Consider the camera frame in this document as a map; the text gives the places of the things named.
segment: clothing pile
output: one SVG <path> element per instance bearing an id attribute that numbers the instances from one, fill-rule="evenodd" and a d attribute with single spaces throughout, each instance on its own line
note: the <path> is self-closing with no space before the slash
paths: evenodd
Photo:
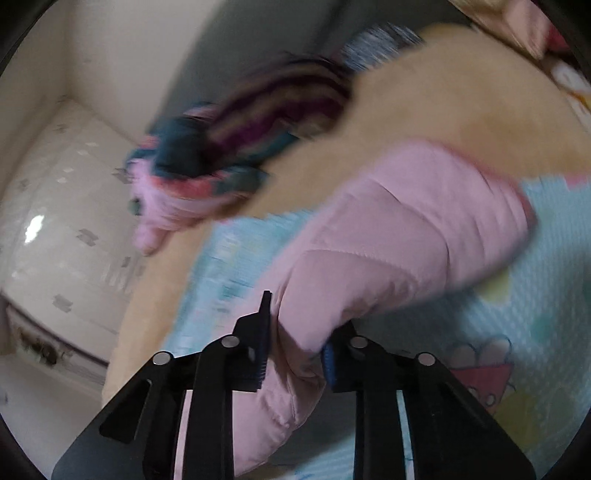
<path id="1" fill-rule="evenodd" d="M 351 96 L 351 72 L 288 55 L 245 78 L 220 105 L 202 103 L 147 135 L 126 162 L 135 245 L 145 254 L 171 231 L 252 195 L 262 163 L 299 138 L 330 130 Z"/>

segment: white wall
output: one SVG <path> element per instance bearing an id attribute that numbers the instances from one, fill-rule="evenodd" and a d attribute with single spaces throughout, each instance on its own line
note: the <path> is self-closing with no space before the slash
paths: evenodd
<path id="1" fill-rule="evenodd" d="M 74 390 L 16 355 L 0 356 L 0 413 L 23 451 L 47 478 L 99 410 L 97 398 Z"/>
<path id="2" fill-rule="evenodd" d="M 0 76 L 0 195 L 31 141 L 66 94 L 66 24 L 59 0 L 25 37 Z"/>
<path id="3" fill-rule="evenodd" d="M 223 0 L 75 0 L 70 89 L 138 141 Z"/>

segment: yellow blanket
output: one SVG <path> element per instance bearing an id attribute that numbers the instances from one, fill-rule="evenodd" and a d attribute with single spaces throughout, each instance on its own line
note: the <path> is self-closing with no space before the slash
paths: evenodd
<path id="1" fill-rule="evenodd" d="M 515 177 L 591 170 L 591 137 L 536 67 L 467 28 L 435 28 L 423 37 L 426 46 L 360 76 L 338 128 L 269 163 L 272 180 L 238 213 L 315 207 L 384 148 L 409 137 L 439 140 Z M 175 234 L 150 258 L 121 327 L 104 402 L 159 350 L 210 227 Z"/>

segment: pink jacket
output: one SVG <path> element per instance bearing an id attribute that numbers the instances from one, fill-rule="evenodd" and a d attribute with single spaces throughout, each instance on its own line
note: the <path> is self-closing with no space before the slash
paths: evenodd
<path id="1" fill-rule="evenodd" d="M 313 411 L 324 388 L 314 359 L 333 329 L 490 274 L 533 222 L 510 181 L 425 141 L 344 185 L 232 313 L 255 312 L 263 291 L 273 293 L 267 377 L 256 394 L 234 394 L 236 476 L 264 463 Z"/>

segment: colorful fabric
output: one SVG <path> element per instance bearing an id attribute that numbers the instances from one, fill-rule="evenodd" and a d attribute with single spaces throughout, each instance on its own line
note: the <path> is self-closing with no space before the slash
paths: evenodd
<path id="1" fill-rule="evenodd" d="M 170 232 L 193 226 L 222 206 L 249 197 L 267 177 L 256 168 L 229 167 L 225 174 L 218 172 L 199 177 L 191 183 L 155 177 L 150 169 L 150 161 L 140 159 L 134 160 L 128 168 L 132 178 L 132 204 L 141 215 L 134 244 L 144 255 L 155 253 Z"/>
<path id="2" fill-rule="evenodd" d="M 129 154 L 126 167 L 139 158 L 151 160 L 152 173 L 167 179 L 196 177 L 198 172 L 211 173 L 204 131 L 215 112 L 215 105 L 202 102 L 169 120 L 162 130 L 153 131 L 142 139 L 138 148 Z"/>
<path id="3" fill-rule="evenodd" d="M 343 63 L 355 72 L 380 66 L 400 56 L 406 47 L 423 43 L 423 39 L 407 27 L 387 23 L 361 32 L 341 50 Z"/>
<path id="4" fill-rule="evenodd" d="M 345 184 L 218 331 L 274 293 L 267 376 L 256 394 L 233 398 L 236 474 L 267 461 L 311 414 L 324 387 L 313 359 L 334 328 L 482 278 L 527 239 L 530 214 L 509 181 L 424 141 Z"/>
<path id="5" fill-rule="evenodd" d="M 191 271 L 187 293 L 163 349 L 199 352 L 219 338 L 237 299 L 250 293 L 273 259 L 312 216 L 309 210 L 219 222 Z"/>
<path id="6" fill-rule="evenodd" d="M 509 268 L 462 292 L 369 317 L 357 328 L 391 352 L 436 354 L 494 415 L 542 478 L 591 406 L 591 184 L 587 177 L 548 177 L 525 181 L 522 188 L 538 225 L 529 246 Z M 204 251 L 193 274 L 201 285 L 228 287 L 223 303 L 228 312 L 247 294 L 240 290 L 234 297 L 232 287 L 247 278 L 246 288 L 251 288 L 260 275 L 257 266 L 267 265 L 275 250 L 266 249 L 271 242 L 266 239 L 260 249 L 249 252 L 248 263 L 241 264 L 235 259 L 243 257 L 245 245 L 258 243 L 258 228 L 218 228 L 221 243 Z M 233 235 L 223 240 L 229 231 Z M 216 268 L 207 267 L 210 262 L 217 262 Z M 196 297 L 196 280 L 190 285 L 175 326 L 183 326 L 183 335 L 171 334 L 165 345 L 173 352 L 201 350 L 221 331 L 219 317 L 215 330 L 201 323 L 207 314 L 191 317 L 197 303 L 187 299 Z M 355 395 L 325 393 L 308 422 L 270 463 L 246 478 L 350 478 L 354 428 Z"/>
<path id="7" fill-rule="evenodd" d="M 317 56 L 288 55 L 245 80 L 208 130 L 217 166 L 257 165 L 297 138 L 328 131 L 351 97 L 349 72 Z"/>

